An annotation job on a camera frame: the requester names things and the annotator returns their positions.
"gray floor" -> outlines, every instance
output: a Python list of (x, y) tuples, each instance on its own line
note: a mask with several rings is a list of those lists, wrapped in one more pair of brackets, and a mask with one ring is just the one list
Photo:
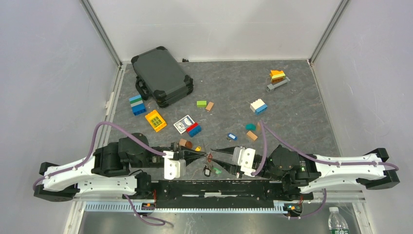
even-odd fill
[[(262, 136), (255, 142), (246, 137), (245, 125), (263, 120), (286, 141), (307, 153), (339, 156), (332, 130), (327, 120), (323, 104), (312, 76), (304, 60), (279, 61), (231, 61), (231, 62), (188, 62), (181, 66), (194, 79), (194, 91), (177, 103), (161, 109), (153, 99), (145, 102), (148, 112), (157, 109), (168, 123), (156, 133), (144, 115), (134, 116), (129, 98), (138, 95), (135, 76), (131, 65), (126, 68), (123, 84), (113, 122), (131, 133), (140, 132), (149, 139), (150, 146), (169, 146), (171, 142), (184, 138), (193, 145), (210, 148), (224, 148), (235, 145), (254, 148), (263, 153)], [(272, 93), (265, 90), (269, 84), (270, 70), (284, 70), (291, 79), (286, 85)], [(250, 109), (253, 101), (261, 98), (267, 111), (257, 116)], [(211, 112), (196, 107), (197, 100), (215, 103)], [(180, 135), (173, 124), (185, 115), (190, 115), (202, 126), (202, 131), (193, 138)], [(237, 141), (228, 141), (227, 133), (238, 136)], [(116, 130), (111, 131), (110, 142), (124, 137)], [(267, 134), (268, 151), (271, 153), (278, 142)], [(230, 162), (231, 156), (214, 153), (220, 160)], [(206, 179), (202, 173), (203, 161), (198, 160), (187, 166), (187, 174), (182, 179)], [(162, 169), (145, 170), (153, 179), (163, 179)], [(234, 178), (223, 171), (209, 179)], [(318, 204), (306, 206), (306, 211), (316, 209)], [(347, 212), (347, 221), (352, 233), (359, 233), (354, 220), (353, 208), (341, 204)], [(175, 224), (174, 233), (328, 233), (329, 211), (326, 207), (317, 216), (308, 220), (287, 221), (268, 214), (154, 214)], [(149, 227), (131, 214), (86, 213), (83, 217), (81, 233), (166, 233), (166, 227)]]

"water bottle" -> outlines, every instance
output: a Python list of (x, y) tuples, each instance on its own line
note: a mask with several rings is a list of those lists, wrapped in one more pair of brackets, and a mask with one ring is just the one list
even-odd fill
[(346, 220), (338, 213), (338, 207), (330, 207), (328, 227), (331, 234), (350, 234)]

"suitcase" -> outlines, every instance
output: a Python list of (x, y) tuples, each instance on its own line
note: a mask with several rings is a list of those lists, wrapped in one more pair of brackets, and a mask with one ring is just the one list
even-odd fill
[(143, 100), (152, 96), (159, 107), (167, 107), (193, 91), (193, 79), (163, 46), (137, 55), (131, 62), (137, 74), (135, 87)]

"suitcase handle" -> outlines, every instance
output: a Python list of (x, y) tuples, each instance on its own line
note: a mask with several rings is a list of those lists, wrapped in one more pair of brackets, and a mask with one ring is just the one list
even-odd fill
[(148, 89), (146, 88), (144, 81), (141, 80), (139, 76), (136, 77), (135, 88), (139, 92), (143, 100), (148, 100), (148, 98), (150, 97), (150, 93), (148, 92)]

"orange and yellow toy block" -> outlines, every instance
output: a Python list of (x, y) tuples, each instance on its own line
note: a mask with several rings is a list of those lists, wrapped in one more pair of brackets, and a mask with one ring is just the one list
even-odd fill
[(271, 70), (270, 77), (271, 77), (271, 84), (275, 84), (275, 83), (282, 81), (285, 78), (285, 74), (284, 74), (284, 71)]
[(165, 120), (156, 110), (153, 110), (149, 114), (145, 115), (145, 119), (150, 123), (155, 132), (159, 132), (167, 125)]

